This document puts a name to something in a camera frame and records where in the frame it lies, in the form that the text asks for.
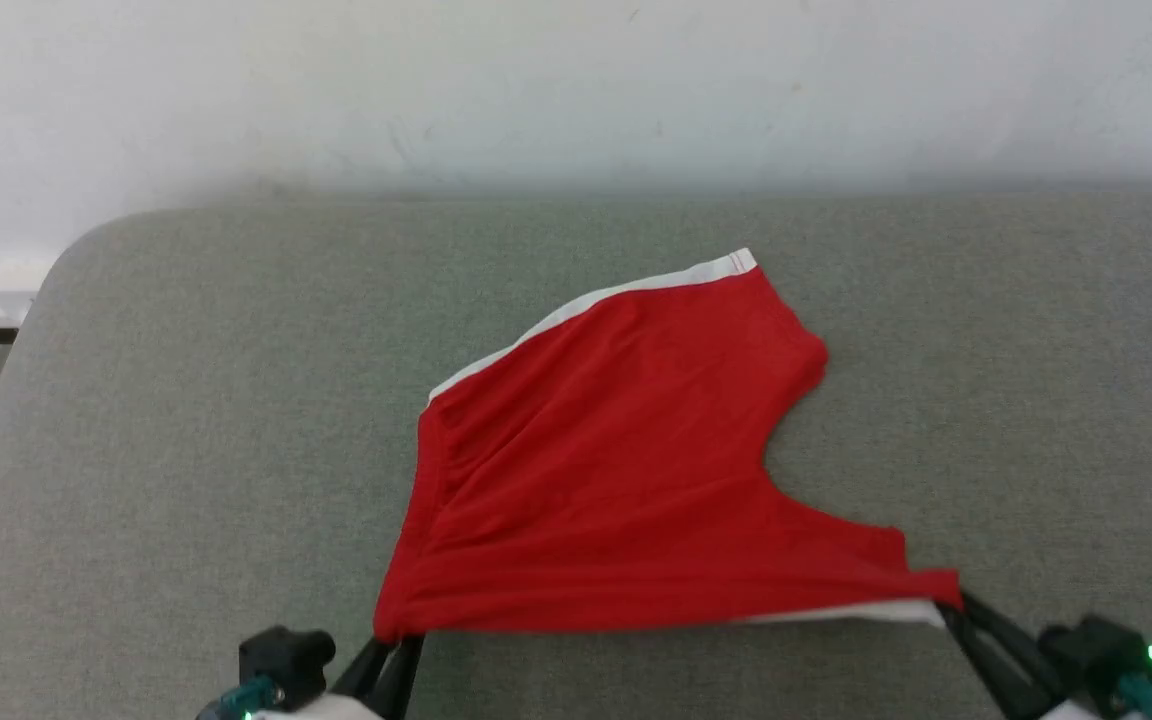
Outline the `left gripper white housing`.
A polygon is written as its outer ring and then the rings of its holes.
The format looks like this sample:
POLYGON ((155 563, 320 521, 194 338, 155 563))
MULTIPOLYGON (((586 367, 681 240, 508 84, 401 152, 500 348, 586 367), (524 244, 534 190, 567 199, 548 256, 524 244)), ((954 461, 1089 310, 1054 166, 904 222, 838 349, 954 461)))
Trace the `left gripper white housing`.
POLYGON ((371 638, 314 702, 296 711, 262 710, 250 720, 406 720, 419 673, 424 635, 389 646, 371 638))

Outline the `red shorts with white trim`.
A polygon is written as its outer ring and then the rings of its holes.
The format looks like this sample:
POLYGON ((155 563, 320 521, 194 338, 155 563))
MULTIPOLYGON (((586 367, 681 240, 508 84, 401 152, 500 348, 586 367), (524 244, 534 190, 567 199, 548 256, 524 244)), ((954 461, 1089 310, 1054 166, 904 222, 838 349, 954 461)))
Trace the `red shorts with white trim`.
POLYGON ((900 529, 774 486, 765 447, 828 357, 748 249, 558 306, 430 391, 376 638, 964 609, 900 529))

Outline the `grey fabric sofa cushion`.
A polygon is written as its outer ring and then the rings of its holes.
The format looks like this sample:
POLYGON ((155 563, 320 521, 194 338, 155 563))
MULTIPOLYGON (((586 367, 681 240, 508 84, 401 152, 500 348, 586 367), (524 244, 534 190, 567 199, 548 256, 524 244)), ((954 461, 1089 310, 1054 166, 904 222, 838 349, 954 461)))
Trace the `grey fabric sofa cushion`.
POLYGON ((750 249, 829 348, 776 486, 1021 626, 1152 632, 1152 192, 156 211, 0 376, 0 720, 195 720, 238 643, 370 632, 429 391, 596 288, 750 249))

